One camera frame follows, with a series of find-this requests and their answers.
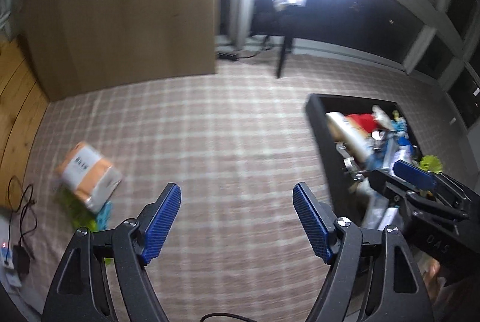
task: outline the power strip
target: power strip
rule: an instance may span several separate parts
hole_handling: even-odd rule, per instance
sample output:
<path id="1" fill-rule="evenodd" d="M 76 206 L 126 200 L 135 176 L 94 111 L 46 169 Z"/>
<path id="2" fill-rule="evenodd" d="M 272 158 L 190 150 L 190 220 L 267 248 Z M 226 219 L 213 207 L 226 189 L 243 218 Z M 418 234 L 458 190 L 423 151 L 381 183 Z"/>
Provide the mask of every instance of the power strip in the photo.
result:
<path id="1" fill-rule="evenodd" d="M 3 241 L 0 244 L 0 255 L 1 255 L 1 262 L 4 267 L 7 269 L 15 269 L 14 268 L 14 260 L 13 260 L 13 254 L 11 252 L 11 249 L 8 248 L 8 243 L 6 241 Z"/>
<path id="2" fill-rule="evenodd" d="M 226 59 L 228 61 L 238 61 L 237 53 L 217 53 L 217 59 Z"/>

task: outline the white object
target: white object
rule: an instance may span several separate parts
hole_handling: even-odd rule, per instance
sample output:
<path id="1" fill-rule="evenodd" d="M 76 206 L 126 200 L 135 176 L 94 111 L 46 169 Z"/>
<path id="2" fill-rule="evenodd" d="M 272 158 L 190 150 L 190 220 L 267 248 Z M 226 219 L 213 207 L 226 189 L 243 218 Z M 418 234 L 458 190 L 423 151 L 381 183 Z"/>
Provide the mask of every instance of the white object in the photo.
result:
<path id="1" fill-rule="evenodd" d="M 277 12 L 285 10 L 287 7 L 305 7 L 307 0 L 272 0 L 273 8 Z"/>
<path id="2" fill-rule="evenodd" d="M 326 114 L 327 122 L 330 122 L 338 135 L 342 137 L 349 152 L 360 162 L 366 162 L 372 155 L 368 140 L 366 140 L 357 129 L 340 112 L 329 112 Z"/>
<path id="3" fill-rule="evenodd" d="M 400 146 L 393 156 L 393 161 L 390 164 L 388 168 L 388 173 L 390 173 L 392 176 L 396 176 L 396 174 L 393 171 L 393 166 L 395 165 L 395 162 L 397 161 L 405 161 L 409 164 L 412 163 L 412 149 L 411 146 Z"/>
<path id="4" fill-rule="evenodd" d="M 69 164 L 61 174 L 61 181 L 72 191 L 78 190 L 80 183 L 85 177 L 90 177 L 88 174 L 92 167 L 102 159 L 103 156 L 97 152 L 92 146 L 85 145 L 76 155 L 70 160 Z M 114 166 L 106 169 L 105 173 L 95 181 L 95 185 L 91 191 L 77 197 L 83 201 L 93 213 L 98 213 L 105 202 L 109 199 L 117 185 L 122 180 L 122 174 Z"/>
<path id="5" fill-rule="evenodd" d="M 383 158 L 382 169 L 390 171 L 392 170 L 393 165 L 395 163 L 394 157 L 398 150 L 398 143 L 395 138 L 390 137 L 386 145 L 387 145 L 387 150 L 385 153 L 385 157 Z"/>
<path id="6" fill-rule="evenodd" d="M 379 106 L 373 106 L 371 109 L 374 114 L 374 121 L 376 121 L 384 129 L 394 131 L 392 119 L 388 117 L 383 109 L 381 109 Z"/>
<path id="7" fill-rule="evenodd" d="M 398 207 L 387 208 L 385 215 L 382 218 L 382 221 L 378 225 L 378 230 L 383 230 L 388 225 L 391 225 L 398 214 Z"/>
<path id="8" fill-rule="evenodd" d="M 22 282 L 18 278 L 17 271 L 7 269 L 5 270 L 5 277 L 7 278 L 8 284 L 15 288 L 21 288 Z"/>
<path id="9" fill-rule="evenodd" d="M 92 146 L 85 145 L 72 158 L 62 174 L 62 180 L 66 186 L 75 191 L 82 182 L 83 178 L 102 158 L 101 154 L 97 152 Z"/>

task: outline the blue gripper pad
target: blue gripper pad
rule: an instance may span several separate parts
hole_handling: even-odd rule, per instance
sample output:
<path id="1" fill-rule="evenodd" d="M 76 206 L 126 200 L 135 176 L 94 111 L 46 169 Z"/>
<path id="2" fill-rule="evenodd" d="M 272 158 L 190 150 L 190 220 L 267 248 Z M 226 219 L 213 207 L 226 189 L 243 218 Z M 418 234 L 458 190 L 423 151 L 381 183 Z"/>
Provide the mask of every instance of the blue gripper pad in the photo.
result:
<path id="1" fill-rule="evenodd" d="M 334 255 L 338 253 L 333 224 L 336 217 L 331 208 L 318 202 L 305 183 L 298 183 L 293 188 L 293 206 L 315 255 L 321 257 L 326 264 L 331 264 Z"/>
<path id="2" fill-rule="evenodd" d="M 143 233 L 143 251 L 140 258 L 145 265 L 158 257 L 182 200 L 180 187 L 169 183 L 155 203 L 148 204 L 138 216 Z"/>
<path id="3" fill-rule="evenodd" d="M 418 169 L 405 161 L 395 162 L 393 165 L 393 172 L 395 173 L 395 176 L 413 184 L 418 189 L 429 191 L 435 190 L 436 182 L 430 173 Z"/>

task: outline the clutter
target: clutter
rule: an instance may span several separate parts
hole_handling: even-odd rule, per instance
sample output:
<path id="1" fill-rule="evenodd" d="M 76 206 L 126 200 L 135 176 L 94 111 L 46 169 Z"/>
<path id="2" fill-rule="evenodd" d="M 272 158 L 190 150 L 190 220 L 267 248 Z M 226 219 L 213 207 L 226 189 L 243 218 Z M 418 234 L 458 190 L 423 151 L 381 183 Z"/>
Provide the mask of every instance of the clutter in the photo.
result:
<path id="1" fill-rule="evenodd" d="M 394 157 L 398 150 L 398 143 L 393 135 L 390 135 L 386 144 L 385 157 L 383 158 L 382 169 L 392 170 L 394 165 Z"/>
<path id="2" fill-rule="evenodd" d="M 393 112 L 393 118 L 394 120 L 392 124 L 393 124 L 394 131 L 397 132 L 397 136 L 408 138 L 409 137 L 409 135 L 407 134 L 408 127 L 407 127 L 407 121 L 405 120 L 405 118 L 401 118 L 397 110 Z"/>
<path id="3" fill-rule="evenodd" d="M 11 249 L 8 247 L 8 242 L 3 241 L 0 248 L 0 257 L 1 257 L 1 262 L 3 266 L 6 267 L 7 269 L 14 268 L 12 256 L 13 256 L 13 253 L 11 252 Z"/>
<path id="4" fill-rule="evenodd" d="M 112 202 L 108 201 L 100 212 L 95 215 L 89 211 L 65 186 L 61 186 L 57 192 L 58 202 L 65 210 L 72 228 L 88 228 L 91 231 L 106 230 L 110 219 Z"/>
<path id="5" fill-rule="evenodd" d="M 7 278 L 8 284 L 10 284 L 11 287 L 14 288 L 21 288 L 22 287 L 22 282 L 20 281 L 20 278 L 18 277 L 18 273 L 14 270 L 5 270 L 5 277 Z"/>
<path id="6" fill-rule="evenodd" d="M 365 216 L 362 220 L 363 228 L 378 228 L 388 208 L 388 199 L 370 187 L 368 178 L 359 183 L 356 191 L 357 201 L 365 207 Z"/>
<path id="7" fill-rule="evenodd" d="M 93 213 L 98 213 L 122 180 L 113 164 L 85 142 L 78 143 L 57 168 L 62 182 Z"/>
<path id="8" fill-rule="evenodd" d="M 372 114 L 351 114 L 347 115 L 347 118 L 355 121 L 355 123 L 364 129 L 368 134 L 371 134 L 375 129 L 380 127 L 374 120 Z"/>
<path id="9" fill-rule="evenodd" d="M 420 160 L 420 169 L 434 173 L 440 173 L 443 171 L 443 165 L 438 157 L 434 155 L 426 155 Z"/>
<path id="10" fill-rule="evenodd" d="M 334 130 L 342 137 L 350 153 L 360 162 L 366 162 L 373 153 L 368 141 L 355 129 L 354 126 L 339 112 L 326 114 Z"/>
<path id="11" fill-rule="evenodd" d="M 382 221 L 378 225 L 377 230 L 383 230 L 388 225 L 397 226 L 400 231 L 403 229 L 403 220 L 398 213 L 398 207 L 387 208 L 387 210 L 385 211 L 385 215 L 382 218 Z"/>
<path id="12" fill-rule="evenodd" d="M 364 128 L 360 124 L 358 124 L 355 119 L 351 118 L 350 115 L 346 116 L 345 118 L 350 122 L 350 124 L 355 128 L 355 130 L 357 130 L 358 133 L 363 136 L 363 138 L 366 139 L 369 137 L 368 132 L 364 130 Z"/>
<path id="13" fill-rule="evenodd" d="M 280 12 L 287 7 L 305 7 L 307 0 L 272 0 L 272 3 L 275 10 Z"/>
<path id="14" fill-rule="evenodd" d="M 333 142 L 340 142 L 342 140 L 342 134 L 340 130 L 333 124 L 331 121 L 327 119 L 327 127 L 330 131 L 330 135 L 332 136 Z"/>
<path id="15" fill-rule="evenodd" d="M 379 106 L 372 107 L 374 121 L 377 122 L 380 126 L 384 129 L 395 131 L 393 127 L 393 123 L 388 115 L 383 111 Z"/>
<path id="16" fill-rule="evenodd" d="M 355 162 L 355 159 L 350 156 L 350 154 L 347 152 L 347 148 L 345 147 L 343 142 L 337 143 L 337 151 L 342 155 L 343 157 L 343 162 L 345 164 L 346 169 L 349 171 L 350 175 L 353 178 L 353 181 L 363 181 L 364 177 L 362 174 L 361 169 L 358 167 L 358 165 Z"/>
<path id="17" fill-rule="evenodd" d="M 391 164 L 392 166 L 388 168 L 388 171 L 392 176 L 397 175 L 395 173 L 395 166 L 397 165 L 398 162 L 404 162 L 407 164 L 412 163 L 411 151 L 412 149 L 410 145 L 399 146 L 398 150 L 395 152 L 395 155 L 393 156 L 393 161 Z"/>
<path id="18" fill-rule="evenodd" d="M 419 160 L 421 153 L 420 153 L 420 149 L 416 145 L 412 145 L 411 148 L 412 148 L 412 163 L 413 163 L 413 161 Z"/>
<path id="19" fill-rule="evenodd" d="M 383 130 L 374 130 L 371 132 L 371 137 L 376 141 L 383 141 L 384 136 L 385 136 L 385 131 Z"/>

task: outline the red item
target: red item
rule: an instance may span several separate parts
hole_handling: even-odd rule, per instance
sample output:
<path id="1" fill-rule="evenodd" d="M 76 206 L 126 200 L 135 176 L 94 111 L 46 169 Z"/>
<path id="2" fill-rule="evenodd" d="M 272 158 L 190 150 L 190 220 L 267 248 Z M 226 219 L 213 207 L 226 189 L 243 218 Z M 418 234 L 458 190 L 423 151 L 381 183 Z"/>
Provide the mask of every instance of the red item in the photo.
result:
<path id="1" fill-rule="evenodd" d="M 360 127 L 362 127 L 369 134 L 371 134 L 373 130 L 380 128 L 377 122 L 374 121 L 372 114 L 351 114 L 348 115 L 348 117 L 352 118 Z"/>

